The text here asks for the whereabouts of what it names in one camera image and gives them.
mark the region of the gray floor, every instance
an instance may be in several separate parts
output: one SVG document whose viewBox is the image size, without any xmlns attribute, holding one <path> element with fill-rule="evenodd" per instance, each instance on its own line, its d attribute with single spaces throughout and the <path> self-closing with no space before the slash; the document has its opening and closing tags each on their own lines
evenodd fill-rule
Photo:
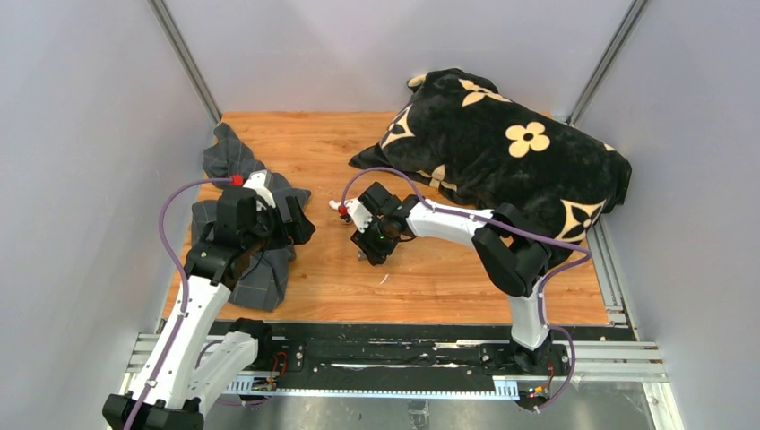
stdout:
<svg viewBox="0 0 760 430">
<path fill-rule="evenodd" d="M 207 430 L 649 430 L 640 383 L 582 383 L 535 416 L 511 401 L 274 398 L 252 408 L 216 405 Z"/>
</svg>

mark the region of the yellow flower pattern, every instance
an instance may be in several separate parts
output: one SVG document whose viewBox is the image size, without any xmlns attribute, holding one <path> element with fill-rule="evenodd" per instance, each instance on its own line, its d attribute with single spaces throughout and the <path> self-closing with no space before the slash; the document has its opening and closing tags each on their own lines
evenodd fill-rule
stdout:
<svg viewBox="0 0 760 430">
<path fill-rule="evenodd" d="M 478 103 L 479 101 L 483 100 L 485 97 L 490 97 L 494 100 L 498 101 L 506 101 L 510 102 L 510 99 L 507 99 L 506 97 L 502 96 L 501 94 L 497 94 L 492 90 L 489 90 L 488 88 L 483 88 L 479 85 L 475 85 L 475 82 L 468 81 L 466 79 L 460 79 L 459 83 L 462 85 L 462 87 L 467 91 L 472 91 L 468 93 L 466 96 L 464 96 L 464 100 L 462 100 L 462 107 L 471 105 L 473 103 Z"/>
<path fill-rule="evenodd" d="M 522 158 L 529 151 L 541 152 L 548 148 L 551 141 L 543 134 L 544 124 L 533 121 L 525 127 L 513 125 L 506 129 L 506 138 L 512 141 L 509 145 L 509 155 L 516 159 Z"/>
</svg>

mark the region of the wooden board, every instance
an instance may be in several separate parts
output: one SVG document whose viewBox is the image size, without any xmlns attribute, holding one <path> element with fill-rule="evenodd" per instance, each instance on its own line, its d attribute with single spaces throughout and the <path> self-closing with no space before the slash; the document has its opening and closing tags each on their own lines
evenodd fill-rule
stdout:
<svg viewBox="0 0 760 430">
<path fill-rule="evenodd" d="M 461 245 L 424 238 L 401 244 L 382 266 L 357 259 L 351 243 L 353 227 L 346 226 L 330 200 L 340 200 L 346 182 L 358 171 L 349 158 L 382 137 L 394 112 L 351 113 L 227 113 L 230 124 L 273 172 L 296 187 L 312 191 L 306 214 L 315 224 L 311 242 L 297 246 L 290 266 L 285 300 L 274 312 L 245 309 L 227 303 L 219 318 L 264 320 L 396 322 L 396 323 L 509 323 L 506 295 L 488 280 L 478 256 Z M 404 198 L 406 183 L 386 173 L 367 174 L 351 188 L 355 197 L 374 181 Z M 447 201 L 420 185 L 426 197 Z M 199 200 L 216 199 L 220 191 L 204 185 Z M 189 249 L 188 234 L 183 249 Z M 177 297 L 176 274 L 164 315 Z M 599 283 L 590 262 L 556 276 L 547 287 L 549 319 L 563 324 L 609 322 Z"/>
</svg>

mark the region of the floor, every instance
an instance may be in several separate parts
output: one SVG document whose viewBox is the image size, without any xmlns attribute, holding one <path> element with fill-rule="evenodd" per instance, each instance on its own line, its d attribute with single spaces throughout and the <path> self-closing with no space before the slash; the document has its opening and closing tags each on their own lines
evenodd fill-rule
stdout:
<svg viewBox="0 0 760 430">
<path fill-rule="evenodd" d="M 654 430 L 640 383 L 571 385 L 540 415 L 502 400 L 273 398 L 241 408 L 214 405 L 207 430 Z"/>
<path fill-rule="evenodd" d="M 298 246 L 290 266 L 284 302 L 274 312 L 226 304 L 219 318 L 264 320 L 393 322 L 393 323 L 509 323 L 504 293 L 488 280 L 476 253 L 438 239 L 418 239 L 399 245 L 382 266 L 357 259 L 350 242 L 352 227 L 329 208 L 346 181 L 357 173 L 349 158 L 382 137 L 394 112 L 233 112 L 222 121 L 273 172 L 293 186 L 308 188 L 312 198 L 305 212 L 316 226 L 311 242 Z M 381 182 L 404 198 L 409 187 L 385 173 L 368 174 L 352 187 L 349 197 Z M 447 201 L 437 190 L 421 186 L 428 198 Z M 216 199 L 220 191 L 204 185 L 199 200 Z M 189 249 L 187 236 L 184 254 Z M 164 316 L 177 296 L 174 278 Z M 606 324 L 599 282 L 591 262 L 556 276 L 547 287 L 550 320 L 563 324 Z"/>
</svg>

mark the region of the vertical metal post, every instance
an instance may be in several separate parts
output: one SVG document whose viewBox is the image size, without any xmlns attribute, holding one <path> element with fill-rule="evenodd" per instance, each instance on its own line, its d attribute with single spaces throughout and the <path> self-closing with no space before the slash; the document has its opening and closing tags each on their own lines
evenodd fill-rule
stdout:
<svg viewBox="0 0 760 430">
<path fill-rule="evenodd" d="M 171 17 L 171 13 L 169 12 L 166 3 L 164 0 L 148 0 L 148 4 L 151 6 L 156 18 L 159 20 L 161 28 L 164 29 L 169 43 L 171 43 L 171 46 L 174 48 L 174 52 L 177 53 L 177 57 L 185 68 L 187 76 L 195 87 L 198 97 L 201 98 L 206 111 L 208 111 L 213 123 L 217 124 L 221 120 L 221 111 L 219 110 L 208 85 L 206 85 L 206 81 L 203 80 L 201 72 L 198 70 L 195 60 L 193 60 L 193 56 L 190 55 L 190 50 L 182 39 L 182 35 L 179 33 L 179 29 L 177 28 L 174 19 Z"/>
<path fill-rule="evenodd" d="M 607 75 L 607 71 L 609 71 L 609 68 L 612 66 L 612 63 L 618 56 L 620 49 L 623 47 L 623 45 L 625 45 L 628 36 L 633 31 L 634 26 L 641 17 L 644 7 L 648 3 L 649 0 L 633 0 L 633 2 L 631 2 L 631 5 L 628 7 L 625 17 L 623 17 L 623 21 L 617 27 L 615 35 L 612 37 L 612 40 L 607 45 L 607 49 L 604 51 L 604 55 L 601 56 L 601 59 L 597 64 L 596 69 L 594 69 L 591 78 L 589 78 L 589 81 L 586 83 L 585 88 L 583 88 L 580 97 L 578 97 L 578 101 L 575 102 L 573 110 L 567 117 L 567 123 L 569 125 L 575 125 L 578 119 L 580 119 L 580 117 L 583 115 L 583 112 L 585 112 L 586 108 L 591 103 L 596 90 L 599 88 L 602 80 L 604 80 L 604 77 Z"/>
</svg>

